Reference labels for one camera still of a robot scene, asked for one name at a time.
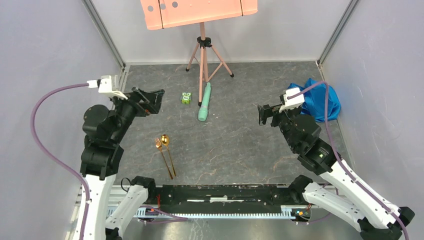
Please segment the blue cloth napkin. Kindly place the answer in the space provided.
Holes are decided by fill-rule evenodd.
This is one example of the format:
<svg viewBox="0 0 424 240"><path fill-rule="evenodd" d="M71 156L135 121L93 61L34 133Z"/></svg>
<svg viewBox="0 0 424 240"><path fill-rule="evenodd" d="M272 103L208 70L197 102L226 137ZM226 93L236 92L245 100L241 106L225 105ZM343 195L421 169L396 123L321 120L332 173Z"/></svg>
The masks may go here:
<svg viewBox="0 0 424 240"><path fill-rule="evenodd" d="M323 123L325 121L325 92L325 84L320 84L306 92L301 114L313 116L316 122ZM327 105L327 120L336 120L342 105L332 86L329 87Z"/></svg>

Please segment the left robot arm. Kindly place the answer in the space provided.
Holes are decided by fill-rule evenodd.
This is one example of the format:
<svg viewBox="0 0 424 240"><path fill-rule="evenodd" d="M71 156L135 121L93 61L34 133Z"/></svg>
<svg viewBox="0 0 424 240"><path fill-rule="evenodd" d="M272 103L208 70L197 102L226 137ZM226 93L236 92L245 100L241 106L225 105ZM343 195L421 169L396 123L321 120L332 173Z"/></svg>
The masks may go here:
<svg viewBox="0 0 424 240"><path fill-rule="evenodd" d="M143 91L133 87L125 93L125 98L112 98L114 109L97 104L84 113L80 173L89 190L82 198L88 203L83 207L87 218L78 222L84 240L121 240L140 206L156 200L155 180L136 176L130 181L124 199L107 216L112 186L124 153L120 143L136 117L159 113L164 93L164 89Z"/></svg>

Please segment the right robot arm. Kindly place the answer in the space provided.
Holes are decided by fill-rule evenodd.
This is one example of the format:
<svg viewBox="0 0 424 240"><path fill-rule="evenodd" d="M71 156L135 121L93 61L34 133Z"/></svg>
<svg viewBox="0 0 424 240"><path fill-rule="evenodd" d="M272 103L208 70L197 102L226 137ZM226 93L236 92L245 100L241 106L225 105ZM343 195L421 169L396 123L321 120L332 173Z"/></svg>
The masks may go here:
<svg viewBox="0 0 424 240"><path fill-rule="evenodd" d="M311 178L299 175L289 186L289 199L295 204L304 201L317 205L356 229L364 240L398 240L406 236L415 213L407 206L384 199L367 185L331 145L319 135L321 128L310 115L301 114L299 107L279 111L280 105L259 105L258 123L278 127L291 151L309 171L326 180L344 197L327 191Z"/></svg>

